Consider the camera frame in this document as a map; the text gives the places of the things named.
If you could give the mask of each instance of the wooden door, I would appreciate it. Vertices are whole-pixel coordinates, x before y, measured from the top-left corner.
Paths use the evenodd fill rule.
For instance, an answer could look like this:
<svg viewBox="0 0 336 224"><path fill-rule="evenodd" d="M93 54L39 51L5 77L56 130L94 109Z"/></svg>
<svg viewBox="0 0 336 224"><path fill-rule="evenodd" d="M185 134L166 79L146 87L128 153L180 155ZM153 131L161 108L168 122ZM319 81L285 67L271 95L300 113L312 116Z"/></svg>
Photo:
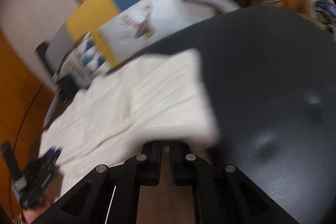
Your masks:
<svg viewBox="0 0 336 224"><path fill-rule="evenodd" d="M31 143L41 133L53 94L21 62L1 32L0 52L0 144L10 142L23 169ZM9 190L9 173L2 156L0 203L9 217L21 211Z"/></svg>

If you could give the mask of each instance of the yellow panel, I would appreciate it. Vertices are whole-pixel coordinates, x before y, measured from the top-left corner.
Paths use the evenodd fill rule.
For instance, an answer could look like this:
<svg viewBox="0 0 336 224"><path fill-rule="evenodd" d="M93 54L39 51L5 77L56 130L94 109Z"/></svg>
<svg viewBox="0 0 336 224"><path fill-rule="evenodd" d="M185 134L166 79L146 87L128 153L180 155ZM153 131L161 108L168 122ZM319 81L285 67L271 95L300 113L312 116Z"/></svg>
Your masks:
<svg viewBox="0 0 336 224"><path fill-rule="evenodd" d="M98 28L119 14L120 10L113 0L86 0L68 18L66 27L73 41L91 32L97 47L107 61L115 66L117 62L105 41L99 36Z"/></svg>

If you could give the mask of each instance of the metal rivet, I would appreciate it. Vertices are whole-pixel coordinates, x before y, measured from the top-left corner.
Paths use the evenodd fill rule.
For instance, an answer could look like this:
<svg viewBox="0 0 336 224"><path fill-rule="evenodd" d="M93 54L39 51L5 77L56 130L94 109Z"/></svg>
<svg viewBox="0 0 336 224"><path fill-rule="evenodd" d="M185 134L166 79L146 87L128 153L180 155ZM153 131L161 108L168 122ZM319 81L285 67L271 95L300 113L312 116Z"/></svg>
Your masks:
<svg viewBox="0 0 336 224"><path fill-rule="evenodd" d="M194 154L188 154L185 158L187 160L196 160L196 156Z"/></svg>
<svg viewBox="0 0 336 224"><path fill-rule="evenodd" d="M147 159L147 156L145 154L139 154L139 155L137 155L136 159L138 161L143 161L143 160Z"/></svg>
<svg viewBox="0 0 336 224"><path fill-rule="evenodd" d="M104 173L104 172L106 171L106 169L107 169L107 167L106 167L106 165L104 165L104 164L98 165L98 166L96 167L96 171L97 171L98 173Z"/></svg>
<svg viewBox="0 0 336 224"><path fill-rule="evenodd" d="M234 165L225 166L225 170L229 173L234 173L236 171L236 167Z"/></svg>

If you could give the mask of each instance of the white pillow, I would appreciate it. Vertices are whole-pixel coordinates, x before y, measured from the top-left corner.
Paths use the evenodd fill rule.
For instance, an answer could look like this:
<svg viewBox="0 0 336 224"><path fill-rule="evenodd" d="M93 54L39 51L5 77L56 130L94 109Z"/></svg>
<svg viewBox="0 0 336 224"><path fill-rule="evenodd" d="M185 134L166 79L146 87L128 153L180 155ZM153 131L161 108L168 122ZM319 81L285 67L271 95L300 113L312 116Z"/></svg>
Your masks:
<svg viewBox="0 0 336 224"><path fill-rule="evenodd" d="M199 19L189 14L182 0L140 0L99 29L116 60L122 62L196 22Z"/></svg>

